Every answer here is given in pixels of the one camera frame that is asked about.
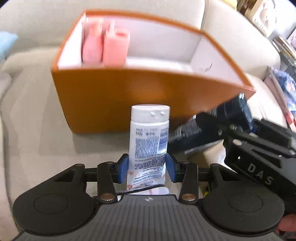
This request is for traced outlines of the person's hand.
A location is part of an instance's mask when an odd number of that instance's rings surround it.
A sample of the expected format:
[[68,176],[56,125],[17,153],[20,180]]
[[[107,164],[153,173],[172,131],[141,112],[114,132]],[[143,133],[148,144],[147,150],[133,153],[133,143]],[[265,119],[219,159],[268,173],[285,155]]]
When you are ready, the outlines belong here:
[[289,214],[283,217],[277,226],[276,233],[280,232],[294,232],[292,240],[295,240],[295,229],[296,229],[296,216],[295,214]]

